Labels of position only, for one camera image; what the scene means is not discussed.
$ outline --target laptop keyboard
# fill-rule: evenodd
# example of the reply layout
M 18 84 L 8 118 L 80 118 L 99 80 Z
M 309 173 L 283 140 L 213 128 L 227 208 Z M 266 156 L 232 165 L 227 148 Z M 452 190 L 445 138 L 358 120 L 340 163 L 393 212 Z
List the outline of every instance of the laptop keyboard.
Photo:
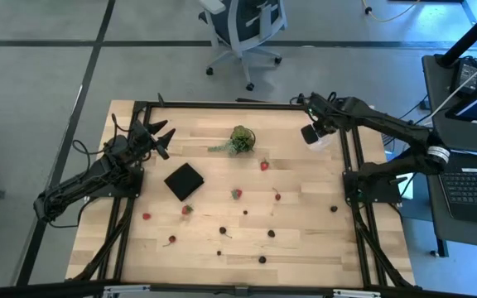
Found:
M 477 204 L 477 173 L 447 172 L 440 178 L 449 204 Z

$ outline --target power cord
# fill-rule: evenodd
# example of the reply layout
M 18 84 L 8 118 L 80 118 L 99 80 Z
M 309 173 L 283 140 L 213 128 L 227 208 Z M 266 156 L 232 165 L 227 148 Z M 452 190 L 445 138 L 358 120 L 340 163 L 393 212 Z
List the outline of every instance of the power cord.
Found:
M 373 9 L 365 2 L 365 0 L 362 0 L 362 3 L 365 6 L 365 14 L 370 15 L 375 21 L 377 21 L 377 22 L 390 22 L 390 21 L 393 21 L 394 19 L 400 17 L 404 13 L 408 12 L 410 9 L 415 7 L 415 5 L 418 4 L 420 1 L 421 0 L 416 0 L 415 3 L 413 3 L 410 7 L 408 7 L 404 12 L 401 12 L 400 14 L 396 15 L 395 17 L 391 17 L 391 18 L 385 19 L 385 20 L 377 18 L 373 13 Z

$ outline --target black cloth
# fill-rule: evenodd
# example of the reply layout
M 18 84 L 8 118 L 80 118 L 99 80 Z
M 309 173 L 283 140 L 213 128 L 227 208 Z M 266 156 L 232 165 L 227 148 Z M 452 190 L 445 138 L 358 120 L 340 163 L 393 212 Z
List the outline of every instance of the black cloth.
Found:
M 229 39 L 229 29 L 228 29 L 228 15 L 229 15 L 229 6 L 232 0 L 223 0 L 222 3 L 225 5 L 225 11 L 217 14 L 211 15 L 211 20 L 213 21 L 214 29 L 216 34 L 231 45 Z M 267 0 L 268 4 L 276 5 L 277 0 Z M 246 23 L 256 17 L 260 10 L 257 8 L 257 0 L 239 0 L 237 8 L 237 32 L 238 32 L 238 41 L 246 41 L 254 36 L 257 36 L 260 31 L 260 21 L 257 19 L 251 26 L 246 26 Z M 272 23 L 277 20 L 279 17 L 279 9 L 272 11 Z M 205 13 L 201 12 L 198 15 L 198 18 L 205 23 L 207 19 L 205 18 Z
M 165 184 L 183 202 L 198 187 L 204 184 L 204 178 L 192 166 L 185 163 L 165 179 Z

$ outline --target office chair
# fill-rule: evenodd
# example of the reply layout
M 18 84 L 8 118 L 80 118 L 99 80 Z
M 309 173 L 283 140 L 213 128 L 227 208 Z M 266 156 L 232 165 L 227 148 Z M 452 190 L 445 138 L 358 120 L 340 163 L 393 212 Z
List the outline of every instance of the office chair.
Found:
M 274 57 L 275 65 L 282 61 L 281 55 L 270 50 L 257 48 L 274 36 L 279 30 L 287 28 L 287 16 L 283 0 L 199 0 L 204 12 L 199 19 L 212 29 L 211 46 L 217 50 L 222 41 L 230 50 L 216 57 L 205 70 L 213 75 L 213 67 L 233 55 L 242 62 L 248 85 L 253 91 L 255 85 L 249 76 L 248 62 L 244 59 L 246 51 Z

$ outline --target berry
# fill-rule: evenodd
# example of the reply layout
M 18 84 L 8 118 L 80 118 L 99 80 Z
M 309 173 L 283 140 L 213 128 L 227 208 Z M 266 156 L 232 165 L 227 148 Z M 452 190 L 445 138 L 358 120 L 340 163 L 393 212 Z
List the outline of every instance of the berry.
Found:
M 192 207 L 190 207 L 190 205 L 185 205 L 181 209 L 181 213 L 184 214 L 184 215 L 187 215 L 187 214 L 191 213 L 192 211 L 194 211 L 194 209 L 192 209 Z
M 240 189 L 231 190 L 231 196 L 233 197 L 233 199 L 240 199 L 241 195 L 242 191 Z
M 166 245 L 163 245 L 163 247 L 169 246 L 169 245 L 173 244 L 175 241 L 176 241 L 176 236 L 172 235 L 172 236 L 169 237 L 169 243 L 166 244 Z
M 269 166 L 270 164 L 266 160 L 264 160 L 263 162 L 261 162 L 261 171 L 267 170 Z
M 227 237 L 229 237 L 229 238 L 232 238 L 231 236 L 229 236 L 229 235 L 227 234 L 228 230 L 227 230 L 226 228 L 224 228 L 224 227 L 220 227 L 220 228 L 219 228 L 219 232 L 220 232 L 222 235 L 224 235 L 224 236 L 227 236 Z
M 275 200 L 280 200 L 281 199 L 281 194 L 279 194 L 279 192 L 272 187 L 273 190 L 275 190 L 276 194 L 275 194 Z

